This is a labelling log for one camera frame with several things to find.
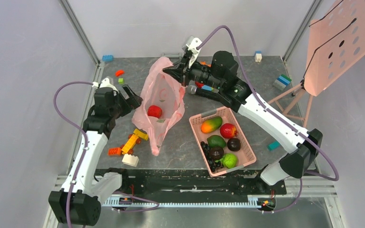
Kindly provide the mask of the light green fake round fruit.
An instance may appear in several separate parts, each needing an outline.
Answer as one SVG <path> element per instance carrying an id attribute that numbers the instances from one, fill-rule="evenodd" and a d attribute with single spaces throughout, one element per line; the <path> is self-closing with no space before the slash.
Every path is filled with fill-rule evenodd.
<path id="1" fill-rule="evenodd" d="M 235 154 L 227 153 L 221 158 L 223 166 L 227 169 L 235 168 L 238 163 L 238 157 Z"/>

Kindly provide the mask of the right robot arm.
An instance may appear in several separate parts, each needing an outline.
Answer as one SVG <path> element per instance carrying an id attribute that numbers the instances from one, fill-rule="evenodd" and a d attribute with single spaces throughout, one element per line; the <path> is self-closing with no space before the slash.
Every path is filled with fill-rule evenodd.
<path id="1" fill-rule="evenodd" d="M 300 179 L 318 156 L 322 133 L 301 127 L 265 102 L 246 82 L 237 76 L 240 64 L 232 53 L 218 51 L 210 66 L 200 64 L 186 51 L 180 62 L 168 66 L 163 72 L 183 86 L 191 81 L 216 88 L 218 92 L 210 99 L 221 102 L 225 107 L 252 120 L 277 140 L 286 151 L 281 159 L 263 168 L 257 176 L 258 192 L 267 194 L 275 184 L 288 177 Z"/>

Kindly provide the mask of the dark fake mangosteen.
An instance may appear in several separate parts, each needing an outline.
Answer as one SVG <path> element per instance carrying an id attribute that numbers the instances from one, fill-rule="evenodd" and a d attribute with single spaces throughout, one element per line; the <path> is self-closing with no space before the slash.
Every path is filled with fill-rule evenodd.
<path id="1" fill-rule="evenodd" d="M 223 158 L 223 156 L 224 156 L 224 149 L 221 148 L 221 147 L 219 147 L 219 146 L 212 147 L 209 150 L 208 155 L 209 155 L 209 158 L 212 159 L 213 161 L 218 161 L 221 158 Z"/>

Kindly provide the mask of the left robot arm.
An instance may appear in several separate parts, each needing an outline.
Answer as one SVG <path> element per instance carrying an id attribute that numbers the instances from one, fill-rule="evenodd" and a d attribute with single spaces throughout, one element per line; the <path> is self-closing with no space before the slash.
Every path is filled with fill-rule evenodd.
<path id="1" fill-rule="evenodd" d="M 59 190 L 52 191 L 48 202 L 59 223 L 94 226 L 103 203 L 117 191 L 126 193 L 130 180 L 121 169 L 110 168 L 96 184 L 93 183 L 98 160 L 106 146 L 115 121 L 141 106 L 142 98 L 128 85 L 122 86 L 127 98 L 113 86 L 97 88 L 94 105 L 82 126 L 82 140 L 73 166 Z"/>

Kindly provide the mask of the pink plastic bag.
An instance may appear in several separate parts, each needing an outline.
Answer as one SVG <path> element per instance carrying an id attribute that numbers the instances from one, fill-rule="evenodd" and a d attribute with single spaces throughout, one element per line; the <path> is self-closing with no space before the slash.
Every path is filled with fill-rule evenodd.
<path id="1" fill-rule="evenodd" d="M 160 57 L 154 62 L 140 94 L 142 104 L 132 117 L 132 123 L 148 134 L 154 156 L 159 155 L 166 134 L 182 119 L 185 112 L 185 87 L 163 72 L 164 68 L 172 65 L 167 57 Z M 151 105 L 162 109 L 160 119 L 147 115 L 147 109 Z"/>

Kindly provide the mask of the red fake fruit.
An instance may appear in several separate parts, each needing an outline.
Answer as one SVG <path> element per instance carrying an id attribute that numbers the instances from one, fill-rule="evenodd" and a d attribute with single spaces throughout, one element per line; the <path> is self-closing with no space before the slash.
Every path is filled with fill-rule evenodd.
<path id="1" fill-rule="evenodd" d="M 236 137 L 238 130 L 235 125 L 231 123 L 225 123 L 220 127 L 220 134 L 225 139 L 231 139 Z"/>

